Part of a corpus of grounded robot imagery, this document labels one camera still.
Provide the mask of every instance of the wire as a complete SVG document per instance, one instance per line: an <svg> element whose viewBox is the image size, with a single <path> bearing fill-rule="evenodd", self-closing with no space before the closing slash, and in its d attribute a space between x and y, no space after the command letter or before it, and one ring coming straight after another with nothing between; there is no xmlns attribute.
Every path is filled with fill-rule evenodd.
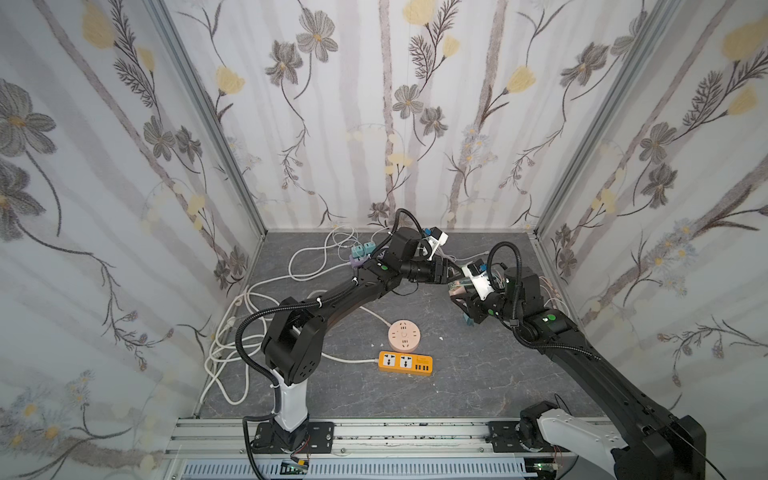
<svg viewBox="0 0 768 480"><path fill-rule="evenodd" d="M340 228L347 228L347 227L351 228L352 231L347 234L347 236L346 236L346 238L344 240L342 240L341 242L336 242L335 237L334 237L333 244L332 245L328 244L328 240L333 236L334 233L336 233L336 231L338 229L340 229ZM325 241L325 243L323 244L322 247L304 247L302 249L297 250L293 254L293 256L290 257L290 261L288 262L288 277L293 279L293 280L295 280L295 281L297 281L297 282L306 282L308 280L311 280L311 277L313 277L314 275L320 273L323 270L323 268L325 268L326 263L328 263L328 249L329 248L334 248L334 247L338 247L340 249L341 248L346 248L347 246L344 245L344 242L346 242L347 240L351 240L351 239L354 239L354 241L357 242L357 236L356 236L355 229L353 227L350 227L349 225L342 224L342 225L339 225L338 227L334 228L330 232L328 232L328 235L326 235L326 241ZM322 250L323 251L323 264L320 265L320 267L317 270L315 270L314 272L312 272L312 273L298 273L298 274L294 275L293 272L291 271L292 267L293 267L293 260L296 259L296 255L298 255L299 253L302 253L302 252L306 252L308 250Z"/></svg>
<svg viewBox="0 0 768 480"><path fill-rule="evenodd" d="M675 430L674 428L672 428L672 425L671 425L671 424L669 424L669 423L666 423L666 422L662 421L662 420L661 420L661 419L658 417L658 415L656 415L656 414L655 414L655 413L653 413L653 412L650 412L650 414L651 414L651 416L653 416L653 417L656 419L656 421L657 421L657 422L659 422L661 425L664 425L665 427L667 427L667 428L668 428L670 431L672 431L672 433L673 433L673 434L677 435L677 436L680 438L680 440L682 440L683 442L686 442L686 444L687 444L689 447L691 447L691 448L693 449L693 451L694 451L694 452L698 453L698 454L699 454L699 456L700 456L701 458L703 458L703 459L704 459L704 461L705 461L706 463L710 464L710 467L714 468L715 472L717 472L717 474L718 474L718 475L719 475L719 476L720 476L720 477L721 477L723 480L728 480L727 478L725 478L725 475L723 475L723 473L720 471L720 469L719 469L718 467L716 467L716 466L715 466L715 464L713 464L713 463L712 463L712 462L711 462L711 461L710 461L710 460L707 458L707 456L706 456L705 454L701 453L701 451L700 451L699 449L697 449L696 447L694 447L693 445L691 445L691 443L690 443L690 442L688 442L688 441L685 439L685 437L683 437L681 434L677 433L677 430Z"/></svg>
<svg viewBox="0 0 768 480"><path fill-rule="evenodd" d="M565 400L563 400L563 397L561 397L559 394L555 393L554 394L554 400L558 404L558 408L560 408L560 402L563 402L563 406L565 407L565 411L568 412L569 415L573 415L571 413L571 409L568 408L568 404L565 403Z"/></svg>
<svg viewBox="0 0 768 480"><path fill-rule="evenodd" d="M560 447L558 447L557 445L553 445L552 449L554 449L554 457L553 457L554 464L558 466L558 469L560 469L560 464L558 463L558 453L560 454L560 460L562 460L563 452L560 451Z"/></svg>
<svg viewBox="0 0 768 480"><path fill-rule="evenodd" d="M435 250L441 257L447 258L448 260L451 260L453 263L459 263L459 262L465 262L467 260L472 260L475 257L481 257L483 255L488 255L488 250L485 252L476 253L475 255L470 255L466 258L456 258L453 255L448 255L446 252L442 251L442 245L438 246Z"/></svg>
<svg viewBox="0 0 768 480"><path fill-rule="evenodd" d="M311 435L306 436L306 440L304 440L304 444L301 445L298 449L294 450L293 453L290 454L290 459L293 460L296 463L299 463L299 457L296 455L300 454L302 450L306 448L307 445L310 444L310 440L312 439ZM309 450L306 452L306 459L310 459L310 452Z"/></svg>
<svg viewBox="0 0 768 480"><path fill-rule="evenodd" d="M560 477L558 478L558 480L560 480L561 478L565 477L565 476L566 476L566 475L567 475L567 474L568 474L568 473L569 473L571 470L573 470L573 469L574 469L574 467L576 466L576 462L578 462L578 459L580 459L580 458L581 458L581 457L577 455L577 456L576 456L576 459L574 460L574 462L573 462L573 463L571 463L571 466L570 466L570 467L568 467L568 470L566 470L565 472L563 472L563 475L560 475Z"/></svg>
<svg viewBox="0 0 768 480"><path fill-rule="evenodd" d="M383 232L384 230L387 230L387 229L388 229L388 227L381 227L377 231L373 232L373 235L371 235L371 241L375 243L373 237L375 237L377 233Z"/></svg>
<svg viewBox="0 0 768 480"><path fill-rule="evenodd" d="M232 301L232 303L230 304L230 307L227 309L227 312L224 314L224 318L222 319L222 322L219 324L219 327L217 328L217 332L214 335L214 341L211 343L211 346L210 346L210 349L209 349L208 357L206 358L206 361L203 364L203 367L204 367L206 373L210 377L210 381L208 382L208 384L206 384L205 388L203 389L203 392L200 394L200 403L202 403L205 400L206 395L208 394L208 392L210 391L210 388L214 384L216 384L219 387L219 390L221 391L222 396L227 401L227 403L229 403L230 405L233 405L233 406L239 405L243 401L245 401L245 398L248 396L248 392L249 392L249 389L250 389L250 368L248 366L245 367L245 387L243 389L243 396L241 396L239 400L232 400L229 397L229 395L227 394L227 390L224 388L223 383L221 382L221 380L219 380L219 376L221 375L221 373L224 370L224 367L228 363L240 362L242 360L239 356L236 357L236 358L232 358L235 355L235 353L237 353L237 350L235 348L235 343L231 342L231 343L223 344L223 343L220 342L220 337L221 337L221 335L223 333L228 332L229 329L234 325L234 323L236 321L236 318L235 317L231 317L231 318L229 318L230 322L228 322L226 324L226 328L223 328L225 326L224 322L225 322L225 320L227 320L227 317L229 315L230 310L232 309L233 306L235 306L235 305L239 306L240 304L242 304L242 302L240 301L242 298L244 298L244 297L247 298L246 296L259 296L259 297L262 297L264 299L272 301L275 305L279 305L280 304L280 302L278 302L277 300L275 300L271 296L263 295L262 293L251 292L251 290L255 286L258 286L258 285L260 285L260 283L254 284L253 286L249 287L246 290L246 292L240 294L238 297L236 297ZM326 291L327 290L314 290L313 292L311 292L307 296L307 298L312 298L317 293L325 293ZM255 313L255 312L258 311L258 309L255 306L253 306L253 304L248 306L248 303L246 303L246 306L247 306L247 308L248 308L250 313ZM361 307L358 307L358 308L360 308L361 310L365 310L367 313L370 313L371 315L373 315L377 319L381 320L382 322L384 322L385 325L387 325L387 327L392 326L392 324L390 322L387 322L386 319L384 319L384 317L380 316L378 313L373 312L373 311L365 308L364 306L361 306ZM266 319L262 318L262 321L263 321L263 333L257 333L255 335L247 336L247 337L243 338L243 341L247 341L247 340L255 339L255 338L263 338L266 335L266 330L267 330ZM255 350L253 350L252 352L248 353L248 355L249 356L256 355L261 350L261 342L254 343L252 345L245 345L245 348L255 348ZM231 350L231 352L226 357L226 359L221 359L220 358L220 353L222 351L224 351L224 350ZM340 359L338 357L331 356L331 355L328 355L326 353L323 353L323 356L325 358L327 358L327 359L333 360L335 362L340 362L340 363L374 363L374 362L378 362L379 361L378 359L365 359L365 360Z"/></svg>
<svg viewBox="0 0 768 480"><path fill-rule="evenodd" d="M416 284L416 288L415 288L415 289L413 289L413 291L412 291L412 292L408 292L408 293L398 293L398 292L396 292L395 290L390 290L390 292L394 293L394 294L395 294L395 295L397 295L397 296L408 296L408 295L413 295L414 293L416 293L416 290L418 290L418 289L419 289L419 282L414 282L414 283Z"/></svg>
<svg viewBox="0 0 768 480"><path fill-rule="evenodd" d="M248 455L248 462L250 463L251 469L253 469L253 473L256 474L256 477L259 480L266 480L263 475L261 475L261 472L259 472L259 468L256 467L256 460L253 459L253 452L251 452L250 449L250 435L248 434L248 422L265 422L266 420L270 420L274 418L275 414L270 413L269 415L264 415L261 417L253 417L253 416L244 416L243 417L243 437L245 438L245 451Z"/></svg>
<svg viewBox="0 0 768 480"><path fill-rule="evenodd" d="M547 300L546 302L544 302L544 306L547 306L547 303L550 303L550 302L559 302L559 303L561 304L561 306L563 307L563 309L564 309L564 313L565 313L566 315L568 315L568 318L569 318L569 319L572 319L572 318L573 318L573 317L571 317L571 309L569 309L569 308L568 308L568 305L565 303L565 301L564 301L564 300L560 300L559 298L554 298L554 297L551 297L549 300Z"/></svg>

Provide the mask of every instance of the electrical plug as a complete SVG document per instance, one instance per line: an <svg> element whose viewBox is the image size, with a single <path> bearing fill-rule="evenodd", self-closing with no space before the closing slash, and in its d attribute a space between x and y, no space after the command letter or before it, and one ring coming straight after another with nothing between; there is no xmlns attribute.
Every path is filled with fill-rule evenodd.
<svg viewBox="0 0 768 480"><path fill-rule="evenodd" d="M352 268L360 268L370 257L370 255L365 255L358 258L354 255L349 255L349 266Z"/></svg>

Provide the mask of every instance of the aluminum frame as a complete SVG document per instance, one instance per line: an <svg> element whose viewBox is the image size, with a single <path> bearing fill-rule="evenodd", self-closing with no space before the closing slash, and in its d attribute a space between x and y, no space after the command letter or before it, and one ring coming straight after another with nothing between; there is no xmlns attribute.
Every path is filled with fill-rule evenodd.
<svg viewBox="0 0 768 480"><path fill-rule="evenodd" d="M536 225L536 232L544 232L551 227L554 217L573 190L576 179L583 171L584 165L589 160L592 151L597 147L598 141L619 111L619 107L626 98L632 84L643 71L643 67L648 59L650 59L654 48L662 39L663 33L667 30L667 26L682 3L683 0L659 0L650 15L648 15L640 38L627 56L627 60L621 66L621 70L603 100L603 104L594 116L594 120L587 129L586 135L581 139L581 143L571 161L568 162L563 176L554 189L554 193L543 209Z"/></svg>
<svg viewBox="0 0 768 480"><path fill-rule="evenodd" d="M144 6L147 8L150 17L152 17L154 27L161 37L163 46L170 54L171 62L181 78L181 82L187 91L192 105L197 110L206 132L214 141L216 155L223 160L224 169L232 180L232 185L248 214L251 226L263 242L266 238L264 221L259 214L256 204L253 202L253 197L250 190L248 190L248 186L245 184L242 174L240 174L240 168L237 166L237 161L229 149L221 124L216 119L214 106L207 99L203 83L195 72L187 50L184 48L184 43L181 41L176 26L170 18L170 12L163 0L144 0Z"/></svg>
<svg viewBox="0 0 768 480"><path fill-rule="evenodd" d="M486 442L488 422L518 421L518 417L426 419L312 419L334 422L333 450L313 458L551 458L551 453L494 453ZM582 422L612 430L606 417L582 417ZM250 430L253 434L256 426ZM574 457L573 452L564 453ZM179 419L166 447L160 478L177 480L187 460L245 457L240 419ZM257 459L287 455L255 455Z"/></svg>

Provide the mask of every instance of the gray marble floor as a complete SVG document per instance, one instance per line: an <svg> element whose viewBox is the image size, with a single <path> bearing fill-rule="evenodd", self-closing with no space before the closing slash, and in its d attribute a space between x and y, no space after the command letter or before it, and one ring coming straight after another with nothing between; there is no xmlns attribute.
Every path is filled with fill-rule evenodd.
<svg viewBox="0 0 768 480"><path fill-rule="evenodd" d="M324 233L270 233L249 284L285 275L294 252L302 247L322 245L324 239ZM515 242L524 264L541 273L524 234L454 233L444 251L462 258L488 250L500 240ZM511 252L505 250L500 250L495 260L511 265L514 263ZM312 272L322 261L319 251L301 253L294 261L294 273ZM328 266L340 262L336 249L329 250ZM329 289L349 279L351 272L351 269L339 268L303 283L278 280L255 291L278 300L286 296L299 299L313 290ZM412 284L404 283L399 291L407 293L412 288ZM273 305L268 300L254 302L262 308ZM488 319L482 325L467 326L461 310L451 303L447 286L421 285L410 296L388 294L367 307L389 322L410 319L416 323L422 334L416 352L433 357L435 373L430 377L384 373L375 363L353 365L323 359L308 380L307 405L311 416L518 416L521 409L542 399L553 400L555 393L562 396L575 415L602 415L568 374L545 356L519 345L498 322ZM260 322L254 322L247 334L260 331ZM381 350L390 349L386 335L384 323L358 310L328 332L323 351L344 359L378 358ZM261 353L254 358L263 362ZM243 364L229 365L220 378L230 398L242 396ZM252 372L248 396L238 406L227 403L214 386L200 416L205 419L263 415L273 404L272 389L268 385L263 377Z"/></svg>

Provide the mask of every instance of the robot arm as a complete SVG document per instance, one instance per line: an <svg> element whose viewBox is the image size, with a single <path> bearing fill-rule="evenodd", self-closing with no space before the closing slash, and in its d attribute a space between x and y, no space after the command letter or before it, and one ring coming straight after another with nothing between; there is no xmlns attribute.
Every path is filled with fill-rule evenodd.
<svg viewBox="0 0 768 480"><path fill-rule="evenodd" d="M701 454L705 451L703 428L689 416L678 419L648 398L594 349L571 319L544 307L538 276L528 268L518 271L519 257L516 267L504 266L502 289L491 284L491 266L481 260L459 267L435 255L447 236L436 228L428 231L426 235L420 227L417 231L395 226L351 280L316 300L298 303L289 297L280 304L286 309L275 313L262 350L279 380L283 407L276 407L272 422L286 450L295 450L306 438L306 380L319 365L323 337L330 326L394 290L403 280L448 284L469 279L471 284L452 289L453 303L476 323L488 316L497 318L522 345L537 349L560 365L603 409L620 434L602 432L554 404L542 402L521 412L521 443L530 448L545 443L563 446L620 480L704 478L703 456L694 451L694 447ZM383 250L386 243L389 248ZM513 308L515 298L518 301ZM266 310L259 312L243 324L266 314ZM236 335L240 346L244 326ZM238 352L243 356L244 351L238 348Z"/></svg>
<svg viewBox="0 0 768 480"><path fill-rule="evenodd" d="M493 316L509 318L516 267L505 271L505 291L481 299L480 289L467 287L452 300L476 323ZM520 440L532 448L544 442L563 446L584 456L616 478L704 478L706 433L690 416L678 419L646 396L616 370L587 341L563 312L544 307L538 275L521 272L518 311L523 312L515 338L536 348L562 367L602 408L618 430L603 432L575 419L550 402L521 412Z"/></svg>

